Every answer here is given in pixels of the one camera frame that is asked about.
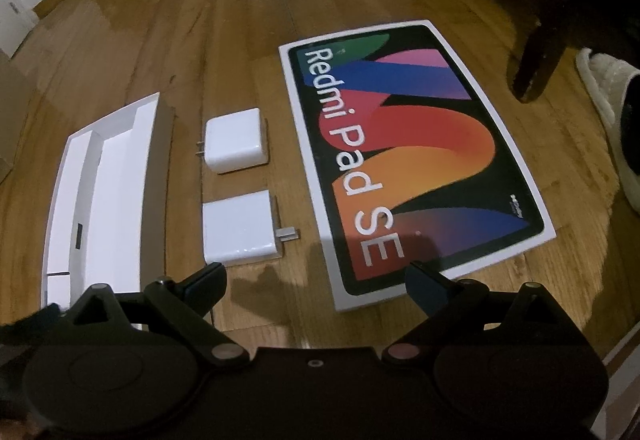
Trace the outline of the dark furniture leg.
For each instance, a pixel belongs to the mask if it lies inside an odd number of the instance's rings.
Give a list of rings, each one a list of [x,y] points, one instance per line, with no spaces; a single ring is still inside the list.
[[[564,15],[529,19],[518,28],[506,64],[506,83],[521,103],[537,100],[544,93],[570,40]]]

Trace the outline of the Redmi Pad box lid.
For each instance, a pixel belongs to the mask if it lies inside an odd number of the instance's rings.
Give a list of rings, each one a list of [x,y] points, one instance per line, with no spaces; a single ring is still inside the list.
[[[336,310],[402,295],[413,261],[457,278],[554,238],[513,137],[429,20],[280,59]]]

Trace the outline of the white open box tray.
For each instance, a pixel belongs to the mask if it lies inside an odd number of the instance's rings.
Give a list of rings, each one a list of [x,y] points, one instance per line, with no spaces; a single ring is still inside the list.
[[[164,274],[173,124],[154,93],[70,134],[44,238],[42,304],[70,308],[93,284],[137,293]]]

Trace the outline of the white charger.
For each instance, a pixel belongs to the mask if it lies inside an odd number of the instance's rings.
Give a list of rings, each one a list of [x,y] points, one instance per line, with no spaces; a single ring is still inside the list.
[[[263,191],[210,201],[202,206],[203,257],[225,267],[279,259],[283,244],[299,230],[280,226],[276,197]]]
[[[255,107],[208,119],[201,155],[208,169],[217,174],[268,163],[266,124],[260,109]]]

